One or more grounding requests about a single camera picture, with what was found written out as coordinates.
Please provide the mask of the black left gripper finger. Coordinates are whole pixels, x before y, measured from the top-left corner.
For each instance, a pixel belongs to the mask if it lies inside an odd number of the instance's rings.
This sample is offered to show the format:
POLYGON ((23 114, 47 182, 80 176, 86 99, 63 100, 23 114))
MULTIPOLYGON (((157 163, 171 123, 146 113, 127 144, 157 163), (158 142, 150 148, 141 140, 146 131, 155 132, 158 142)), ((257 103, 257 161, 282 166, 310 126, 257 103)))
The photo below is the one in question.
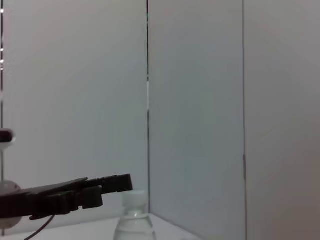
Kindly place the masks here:
POLYGON ((85 188, 100 187, 103 195, 110 193, 121 193, 133 190, 130 174, 112 175, 103 178, 87 180, 85 188))

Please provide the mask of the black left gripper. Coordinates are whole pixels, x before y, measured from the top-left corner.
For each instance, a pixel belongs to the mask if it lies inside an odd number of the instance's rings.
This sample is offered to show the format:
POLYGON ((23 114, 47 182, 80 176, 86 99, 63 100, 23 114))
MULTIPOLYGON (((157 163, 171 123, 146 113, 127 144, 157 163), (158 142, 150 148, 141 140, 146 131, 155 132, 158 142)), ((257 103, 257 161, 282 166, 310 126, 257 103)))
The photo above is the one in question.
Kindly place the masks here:
POLYGON ((49 216, 68 215, 79 208, 99 208, 103 205, 102 188, 83 188, 87 180, 80 178, 2 194, 0 217, 6 219, 29 216, 30 220, 39 220, 49 216))

